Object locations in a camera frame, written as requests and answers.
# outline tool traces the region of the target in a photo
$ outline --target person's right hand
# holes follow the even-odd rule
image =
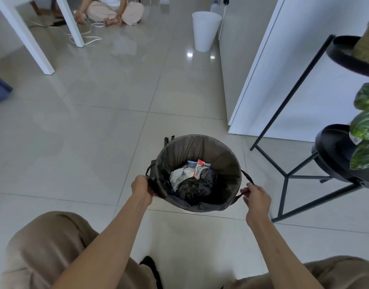
[[[246,215],[247,225],[251,227],[255,219],[268,217],[271,197],[261,186],[248,183],[247,188],[241,189],[241,193],[244,194],[243,200],[249,207]]]
[[[76,22],[78,24],[84,24],[85,23],[85,20],[84,20],[84,14],[80,11],[76,11],[75,13],[75,19],[76,19]]]

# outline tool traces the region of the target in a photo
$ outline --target white plastic bucket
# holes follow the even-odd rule
[[[199,11],[192,14],[195,49],[200,52],[211,50],[222,16],[213,12]]]

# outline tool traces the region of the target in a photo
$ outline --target shoe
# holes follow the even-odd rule
[[[155,277],[156,280],[156,287],[158,289],[163,289],[162,286],[162,281],[160,279],[160,275],[158,270],[156,269],[156,265],[155,262],[153,261],[153,259],[150,256],[145,257],[139,265],[146,265],[147,267],[149,267],[153,273],[153,276]]]

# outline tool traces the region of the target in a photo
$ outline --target bottle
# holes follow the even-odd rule
[[[214,4],[211,5],[210,12],[214,12],[214,13],[218,12],[218,0],[215,0]]]

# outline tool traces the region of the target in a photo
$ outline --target glossy floor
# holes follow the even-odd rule
[[[194,49],[191,13],[208,10],[212,0],[142,2],[140,24],[95,28],[92,35],[103,41],[81,49],[60,30],[33,28],[56,69],[52,76],[41,73],[25,48],[0,60],[0,77],[14,87],[0,103],[0,272],[8,240],[42,213],[72,211],[102,231],[165,136],[206,134],[224,142],[272,195],[276,214],[282,178],[249,151],[255,138],[228,134],[218,43],[208,53]],[[261,146],[291,170],[309,155],[311,143],[264,139]],[[299,174],[322,171],[312,163]],[[341,186],[291,180],[285,210]],[[198,215],[155,198],[132,257],[151,255],[168,289],[219,289],[229,278],[261,274],[267,269],[246,212],[243,201]],[[369,259],[369,190],[277,228],[304,262],[339,254]]]

